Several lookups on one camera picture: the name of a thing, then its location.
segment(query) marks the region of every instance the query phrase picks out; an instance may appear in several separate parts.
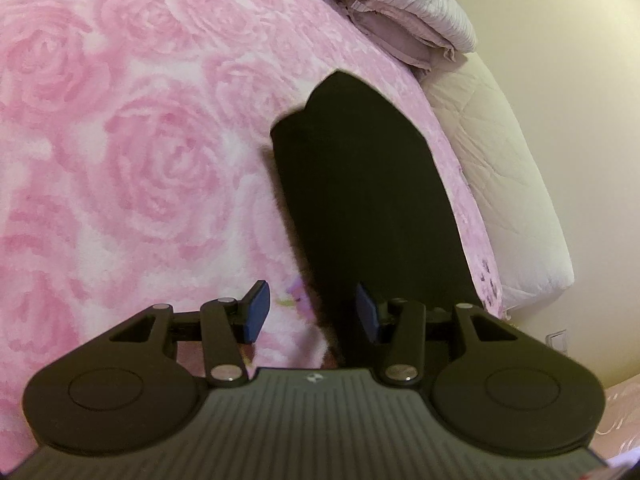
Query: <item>gray gripper base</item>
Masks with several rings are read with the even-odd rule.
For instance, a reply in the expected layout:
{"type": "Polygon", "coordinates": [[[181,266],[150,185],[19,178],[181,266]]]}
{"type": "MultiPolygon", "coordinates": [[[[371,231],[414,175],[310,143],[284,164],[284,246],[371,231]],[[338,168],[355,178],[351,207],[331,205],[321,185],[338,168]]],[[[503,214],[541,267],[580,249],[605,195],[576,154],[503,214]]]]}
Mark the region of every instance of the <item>gray gripper base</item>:
{"type": "Polygon", "coordinates": [[[536,460],[476,449],[444,430],[417,393],[368,370],[263,369],[213,390],[153,447],[88,458],[39,449],[10,480],[576,480],[604,463],[587,449],[536,460]]]}

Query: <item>black garment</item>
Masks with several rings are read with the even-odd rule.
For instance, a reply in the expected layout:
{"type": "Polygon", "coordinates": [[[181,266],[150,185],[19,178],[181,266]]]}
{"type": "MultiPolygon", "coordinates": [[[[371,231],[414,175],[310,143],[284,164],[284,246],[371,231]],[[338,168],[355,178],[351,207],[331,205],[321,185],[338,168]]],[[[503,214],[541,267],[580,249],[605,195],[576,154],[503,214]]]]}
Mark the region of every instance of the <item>black garment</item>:
{"type": "Polygon", "coordinates": [[[382,95],[336,72],[271,138],[287,208],[331,322],[353,322],[358,282],[382,298],[428,308],[481,304],[430,149],[382,95]]]}

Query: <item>beige wall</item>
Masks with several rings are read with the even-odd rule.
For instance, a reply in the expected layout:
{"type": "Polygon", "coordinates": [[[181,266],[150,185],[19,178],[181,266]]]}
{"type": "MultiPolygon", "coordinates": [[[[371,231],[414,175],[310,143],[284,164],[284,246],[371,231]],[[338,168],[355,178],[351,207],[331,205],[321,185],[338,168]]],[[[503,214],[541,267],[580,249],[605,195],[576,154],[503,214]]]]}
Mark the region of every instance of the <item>beige wall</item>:
{"type": "Polygon", "coordinates": [[[545,179],[574,262],[558,300],[514,313],[605,386],[640,373],[640,0],[458,0],[545,179]]]}

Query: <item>pink floral blanket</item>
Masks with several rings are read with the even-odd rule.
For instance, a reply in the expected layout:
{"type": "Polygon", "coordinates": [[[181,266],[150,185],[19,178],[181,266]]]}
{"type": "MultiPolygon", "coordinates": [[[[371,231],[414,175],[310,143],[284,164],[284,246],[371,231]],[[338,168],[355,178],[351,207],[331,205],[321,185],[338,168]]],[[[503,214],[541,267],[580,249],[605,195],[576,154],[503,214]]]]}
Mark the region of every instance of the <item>pink floral blanket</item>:
{"type": "Polygon", "coordinates": [[[332,0],[0,0],[1,470],[35,446],[28,379],[153,303],[195,310],[268,280],[248,364],[330,365],[269,132],[337,68],[426,136],[500,316],[480,213],[420,86],[332,0]]]}

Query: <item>white logo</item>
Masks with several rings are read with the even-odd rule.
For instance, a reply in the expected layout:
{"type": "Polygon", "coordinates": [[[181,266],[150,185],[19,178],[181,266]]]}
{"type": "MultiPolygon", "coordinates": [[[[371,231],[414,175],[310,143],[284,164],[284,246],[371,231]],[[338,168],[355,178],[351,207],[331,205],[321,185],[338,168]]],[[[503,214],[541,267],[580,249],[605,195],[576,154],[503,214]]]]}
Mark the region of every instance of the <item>white logo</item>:
{"type": "Polygon", "coordinates": [[[324,375],[320,375],[320,374],[309,374],[308,376],[306,376],[306,380],[313,384],[319,383],[323,379],[324,379],[324,375]]]}

